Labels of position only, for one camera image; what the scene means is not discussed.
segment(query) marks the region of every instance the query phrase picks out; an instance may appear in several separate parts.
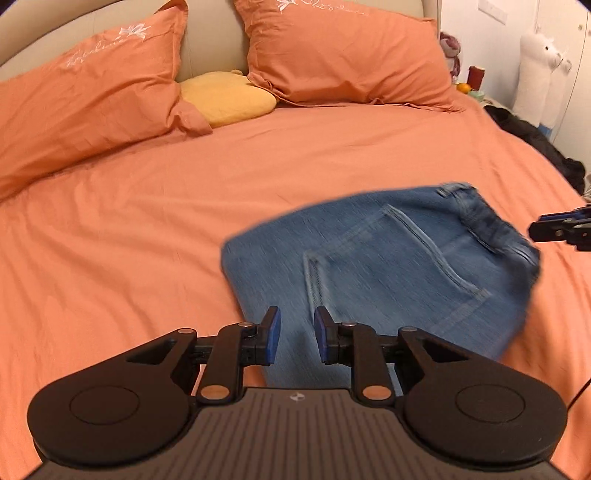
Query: red cup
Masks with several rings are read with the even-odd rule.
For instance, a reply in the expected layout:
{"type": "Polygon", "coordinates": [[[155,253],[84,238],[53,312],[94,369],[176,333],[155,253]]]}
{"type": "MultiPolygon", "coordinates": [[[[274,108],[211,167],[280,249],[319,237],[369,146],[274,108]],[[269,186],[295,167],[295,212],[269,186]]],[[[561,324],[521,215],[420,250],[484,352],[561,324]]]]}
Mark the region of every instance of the red cup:
{"type": "Polygon", "coordinates": [[[484,79],[484,69],[472,66],[468,70],[468,81],[466,82],[474,90],[480,90],[482,80],[484,79]]]}

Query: metal pin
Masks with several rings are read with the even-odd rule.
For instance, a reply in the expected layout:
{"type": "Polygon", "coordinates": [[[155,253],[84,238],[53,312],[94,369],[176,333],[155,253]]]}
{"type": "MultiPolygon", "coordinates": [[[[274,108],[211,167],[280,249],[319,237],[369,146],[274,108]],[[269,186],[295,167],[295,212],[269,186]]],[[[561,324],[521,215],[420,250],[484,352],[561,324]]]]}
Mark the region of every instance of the metal pin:
{"type": "Polygon", "coordinates": [[[369,400],[387,400],[390,398],[390,395],[392,395],[392,391],[382,385],[370,385],[363,389],[363,396],[369,400]]]}
{"type": "Polygon", "coordinates": [[[223,400],[229,394],[229,388],[223,385],[208,385],[201,389],[201,396],[208,400],[223,400]]]}

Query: jeans back pocket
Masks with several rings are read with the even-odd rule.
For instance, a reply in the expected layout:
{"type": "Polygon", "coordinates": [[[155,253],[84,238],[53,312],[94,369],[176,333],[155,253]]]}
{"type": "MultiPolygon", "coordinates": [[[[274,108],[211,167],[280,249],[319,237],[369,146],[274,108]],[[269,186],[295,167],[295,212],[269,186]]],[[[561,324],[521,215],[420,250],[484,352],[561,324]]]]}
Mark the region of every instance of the jeans back pocket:
{"type": "Polygon", "coordinates": [[[338,241],[305,252],[304,272],[312,318],[324,305],[335,322],[366,323],[383,335],[413,325],[443,336],[489,297],[390,205],[338,241]]]}

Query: jeans waistband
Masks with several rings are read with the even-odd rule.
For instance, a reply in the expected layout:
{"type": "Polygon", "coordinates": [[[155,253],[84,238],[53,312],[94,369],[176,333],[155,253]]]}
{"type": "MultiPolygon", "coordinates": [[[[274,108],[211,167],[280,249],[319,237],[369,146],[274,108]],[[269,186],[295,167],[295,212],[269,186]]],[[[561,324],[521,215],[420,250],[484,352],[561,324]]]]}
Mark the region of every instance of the jeans waistband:
{"type": "Polygon", "coordinates": [[[533,282],[536,281],[540,270],[540,251],[510,223],[502,220],[472,185],[448,183],[441,185],[437,192],[445,198],[455,198],[462,224],[482,245],[526,266],[533,282]]]}

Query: orange fruit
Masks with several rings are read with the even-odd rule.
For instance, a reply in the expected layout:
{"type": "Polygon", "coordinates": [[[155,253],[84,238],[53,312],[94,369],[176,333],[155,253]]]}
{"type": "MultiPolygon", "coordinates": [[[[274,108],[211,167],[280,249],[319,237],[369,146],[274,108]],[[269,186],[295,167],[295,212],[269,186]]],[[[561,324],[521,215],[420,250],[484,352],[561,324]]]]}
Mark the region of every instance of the orange fruit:
{"type": "Polygon", "coordinates": [[[467,83],[458,83],[456,88],[462,93],[468,93],[472,91],[472,87],[467,83]]]}

